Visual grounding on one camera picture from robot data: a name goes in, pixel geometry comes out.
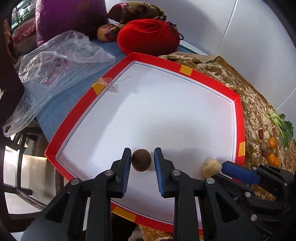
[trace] white wall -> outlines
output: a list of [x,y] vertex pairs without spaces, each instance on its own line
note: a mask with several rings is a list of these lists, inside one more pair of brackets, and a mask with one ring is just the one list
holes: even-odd
[[296,49],[268,5],[238,0],[217,54],[296,125]]
[[[229,23],[235,0],[143,0],[162,8],[184,40],[206,54],[215,53]],[[118,0],[106,0],[107,11]]]
[[[186,42],[221,55],[296,125],[296,49],[262,0],[145,2],[162,8]],[[116,3],[106,0],[107,11]]]

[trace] purple pillow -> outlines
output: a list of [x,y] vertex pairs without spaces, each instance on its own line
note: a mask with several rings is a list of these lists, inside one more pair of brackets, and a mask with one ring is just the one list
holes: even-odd
[[36,3],[38,46],[68,30],[96,38],[98,28],[106,23],[105,0],[37,0]]

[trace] plastic bag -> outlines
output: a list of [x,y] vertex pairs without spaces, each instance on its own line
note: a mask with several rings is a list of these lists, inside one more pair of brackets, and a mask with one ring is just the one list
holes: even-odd
[[107,78],[99,78],[99,79],[95,82],[95,84],[99,84],[99,85],[107,86],[107,87],[109,87],[109,88],[114,88],[114,87],[112,86],[112,78],[109,78],[109,77],[107,77]]
[[52,97],[114,63],[112,54],[72,30],[23,56],[19,78],[25,92],[3,126],[4,135],[20,132]]

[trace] red drawstring bag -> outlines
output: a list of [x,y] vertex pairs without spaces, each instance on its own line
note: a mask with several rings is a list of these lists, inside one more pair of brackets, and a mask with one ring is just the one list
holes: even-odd
[[175,52],[180,36],[175,25],[170,22],[138,19],[128,22],[119,31],[117,43],[126,55],[137,52],[160,56]]

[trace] orange fruit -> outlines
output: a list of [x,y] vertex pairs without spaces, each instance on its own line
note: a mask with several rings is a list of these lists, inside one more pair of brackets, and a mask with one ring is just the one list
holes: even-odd
[[268,162],[268,164],[271,165],[271,166],[273,166],[274,165],[274,162],[275,162],[275,158],[276,158],[276,156],[273,153],[270,153],[267,156],[267,162]]
[[272,149],[272,148],[275,148],[276,147],[276,140],[273,137],[269,138],[268,143],[270,145],[269,148]]
[[275,167],[279,167],[279,158],[278,158],[278,157],[276,157],[276,158],[274,159],[274,164],[273,164],[273,166],[275,166]]

